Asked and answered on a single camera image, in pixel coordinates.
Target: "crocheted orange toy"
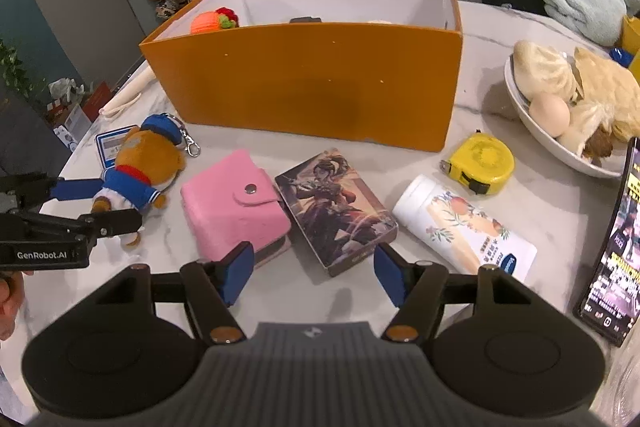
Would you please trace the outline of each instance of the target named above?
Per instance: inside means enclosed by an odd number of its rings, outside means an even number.
[[[191,33],[215,32],[238,27],[238,16],[229,8],[204,12],[191,22]]]

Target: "egg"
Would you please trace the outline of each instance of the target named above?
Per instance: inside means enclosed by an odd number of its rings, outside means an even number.
[[[556,94],[540,92],[535,95],[529,105],[529,116],[553,138],[569,128],[569,106]]]

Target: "phone screen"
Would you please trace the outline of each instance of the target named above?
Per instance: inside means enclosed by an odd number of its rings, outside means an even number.
[[[616,345],[640,315],[640,150],[629,143],[622,187],[595,274],[577,314]]]

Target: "plush toy tag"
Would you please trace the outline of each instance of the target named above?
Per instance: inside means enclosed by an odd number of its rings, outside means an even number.
[[[98,148],[98,156],[100,156],[100,163],[103,169],[109,169],[115,165],[116,156],[124,143],[124,137],[129,132],[129,129],[133,127],[135,126],[129,125],[114,131],[100,133],[95,137],[95,144]]]

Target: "bottle cap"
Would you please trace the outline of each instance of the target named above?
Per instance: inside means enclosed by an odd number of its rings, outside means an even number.
[[[438,184],[424,174],[419,174],[411,185],[404,191],[392,213],[405,227],[409,228],[414,220],[415,213],[433,192]]]

